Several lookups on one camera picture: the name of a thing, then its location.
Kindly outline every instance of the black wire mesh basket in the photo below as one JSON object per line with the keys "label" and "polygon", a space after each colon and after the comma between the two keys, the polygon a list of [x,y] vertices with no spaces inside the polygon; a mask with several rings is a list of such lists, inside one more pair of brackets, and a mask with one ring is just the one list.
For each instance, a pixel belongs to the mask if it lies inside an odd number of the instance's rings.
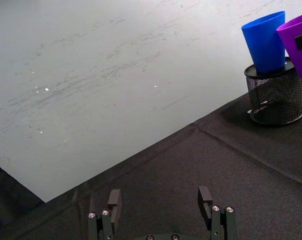
{"label": "black wire mesh basket", "polygon": [[254,122],[280,126],[302,118],[301,79],[289,57],[277,72],[260,74],[251,65],[244,74]]}

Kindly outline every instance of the white surface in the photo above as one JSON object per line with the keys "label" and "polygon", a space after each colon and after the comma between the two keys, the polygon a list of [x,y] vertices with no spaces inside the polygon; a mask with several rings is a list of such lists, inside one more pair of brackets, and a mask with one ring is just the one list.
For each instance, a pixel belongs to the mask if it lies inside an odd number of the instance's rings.
{"label": "white surface", "polygon": [[0,0],[0,167],[47,202],[203,117],[281,10],[302,0]]}

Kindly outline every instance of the black tablecloth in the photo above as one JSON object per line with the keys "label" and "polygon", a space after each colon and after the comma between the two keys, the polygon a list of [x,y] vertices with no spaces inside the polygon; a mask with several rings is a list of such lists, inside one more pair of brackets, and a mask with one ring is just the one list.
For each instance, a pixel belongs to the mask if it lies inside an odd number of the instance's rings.
{"label": "black tablecloth", "polygon": [[117,188],[116,239],[175,232],[207,240],[198,186],[236,209],[240,239],[302,240],[302,119],[267,127],[249,109],[247,95],[229,102],[1,228],[0,240],[86,240],[87,214],[106,208]]}

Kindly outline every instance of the purple cup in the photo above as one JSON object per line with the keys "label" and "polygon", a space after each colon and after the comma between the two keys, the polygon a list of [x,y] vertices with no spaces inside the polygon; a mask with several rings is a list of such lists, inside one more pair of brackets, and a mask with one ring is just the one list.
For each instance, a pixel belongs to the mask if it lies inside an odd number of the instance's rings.
{"label": "purple cup", "polygon": [[302,15],[279,26],[276,32],[302,78]]}

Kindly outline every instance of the blue cup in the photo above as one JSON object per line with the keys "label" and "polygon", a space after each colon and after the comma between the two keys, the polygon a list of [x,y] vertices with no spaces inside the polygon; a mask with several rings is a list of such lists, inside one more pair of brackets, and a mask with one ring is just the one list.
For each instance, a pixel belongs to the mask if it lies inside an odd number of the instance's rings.
{"label": "blue cup", "polygon": [[285,66],[285,47],[276,32],[284,23],[285,12],[279,11],[241,27],[257,72],[270,73]]}

